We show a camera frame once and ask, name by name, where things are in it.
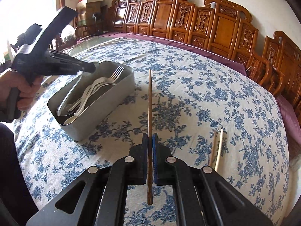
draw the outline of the cardboard box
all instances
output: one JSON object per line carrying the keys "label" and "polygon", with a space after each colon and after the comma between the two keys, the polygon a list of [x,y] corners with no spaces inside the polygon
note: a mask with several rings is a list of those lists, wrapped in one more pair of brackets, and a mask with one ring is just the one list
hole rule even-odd
{"label": "cardboard box", "polygon": [[92,18],[93,13],[100,13],[101,2],[103,0],[82,0],[76,5],[78,12],[77,26],[95,25],[95,19]]}

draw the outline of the black handle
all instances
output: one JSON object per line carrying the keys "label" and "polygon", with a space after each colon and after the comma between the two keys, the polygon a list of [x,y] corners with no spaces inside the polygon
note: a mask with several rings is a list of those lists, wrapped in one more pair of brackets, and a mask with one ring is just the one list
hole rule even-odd
{"label": "black handle", "polygon": [[18,88],[12,88],[7,98],[7,119],[13,121],[21,116],[21,111],[17,108],[17,101],[19,100],[20,90]]}

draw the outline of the wooden chair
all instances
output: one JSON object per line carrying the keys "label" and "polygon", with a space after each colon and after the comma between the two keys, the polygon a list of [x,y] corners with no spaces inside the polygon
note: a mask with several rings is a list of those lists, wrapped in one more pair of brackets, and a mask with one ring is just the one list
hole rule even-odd
{"label": "wooden chair", "polygon": [[252,50],[245,65],[247,76],[277,97],[285,87],[283,73]]}

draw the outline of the metal fork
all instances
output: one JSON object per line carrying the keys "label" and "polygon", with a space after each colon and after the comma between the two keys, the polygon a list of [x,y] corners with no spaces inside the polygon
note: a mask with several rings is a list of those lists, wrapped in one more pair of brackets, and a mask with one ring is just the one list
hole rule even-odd
{"label": "metal fork", "polygon": [[119,79],[119,77],[121,76],[121,73],[123,72],[124,68],[122,66],[119,66],[114,73],[105,81],[102,83],[98,83],[98,84],[92,84],[88,87],[90,87],[88,93],[86,96],[82,96],[81,98],[79,98],[77,101],[75,101],[71,107],[68,109],[68,112],[73,111],[81,102],[81,106],[79,107],[79,109],[76,111],[76,115],[79,115],[84,107],[85,104],[87,103],[88,98],[93,95],[94,93],[96,93],[102,86],[106,86],[106,85],[114,85],[115,82]]}

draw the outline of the silver screw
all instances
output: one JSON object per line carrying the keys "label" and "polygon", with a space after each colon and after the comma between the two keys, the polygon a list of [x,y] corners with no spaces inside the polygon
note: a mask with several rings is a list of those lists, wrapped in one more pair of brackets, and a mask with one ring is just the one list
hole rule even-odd
{"label": "silver screw", "polygon": [[127,156],[124,158],[124,161],[127,162],[127,163],[131,163],[134,161],[134,158],[132,156]]}
{"label": "silver screw", "polygon": [[89,169],[88,169],[88,172],[89,173],[97,173],[97,171],[98,171],[98,168],[97,167],[89,167]]}
{"label": "silver screw", "polygon": [[168,163],[175,163],[176,162],[176,158],[175,157],[173,157],[173,156],[170,156],[170,157],[167,157],[166,158],[166,161],[168,162]]}
{"label": "silver screw", "polygon": [[204,173],[212,173],[212,168],[211,167],[203,167],[203,172]]}

